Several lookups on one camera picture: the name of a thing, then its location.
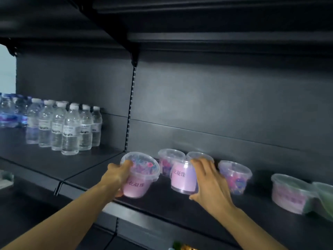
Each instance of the panel seam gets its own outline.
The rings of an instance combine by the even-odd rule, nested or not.
[[[124,149],[125,151],[127,151],[128,139],[129,139],[129,134],[130,134],[131,108],[132,108],[132,103],[133,103],[133,92],[134,92],[134,85],[135,85],[135,74],[136,74],[136,67],[133,67],[132,86],[131,86],[131,97],[130,97],[130,105],[129,105],[129,109],[128,109],[126,141],[125,141],[125,149]]]

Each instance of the person's right hand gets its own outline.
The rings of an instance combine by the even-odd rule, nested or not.
[[[216,170],[212,161],[200,158],[192,159],[191,163],[197,174],[199,192],[189,198],[217,220],[223,220],[237,209],[231,200],[226,179]]]

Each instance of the white label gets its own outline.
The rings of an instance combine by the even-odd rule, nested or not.
[[[81,125],[81,134],[91,133],[91,125]]]
[[[93,125],[91,125],[91,131],[92,132],[100,132],[101,127],[102,127],[102,124],[93,124]]]
[[[28,127],[36,128],[38,127],[38,118],[28,117]]]
[[[77,137],[80,135],[80,126],[66,126],[64,125],[63,135],[66,137]]]
[[[51,130],[51,121],[39,120],[39,129],[44,131]]]
[[[52,133],[61,134],[63,129],[63,124],[61,123],[52,123]]]

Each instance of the white wall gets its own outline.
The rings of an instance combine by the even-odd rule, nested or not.
[[[0,92],[16,92],[16,58],[3,45],[0,45]]]

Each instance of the person's left hand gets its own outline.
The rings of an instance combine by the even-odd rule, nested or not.
[[[116,197],[122,196],[123,191],[121,188],[126,183],[132,165],[133,162],[130,160],[125,160],[122,165],[108,164],[108,170],[102,176],[98,185],[108,188],[110,193],[117,190]]]

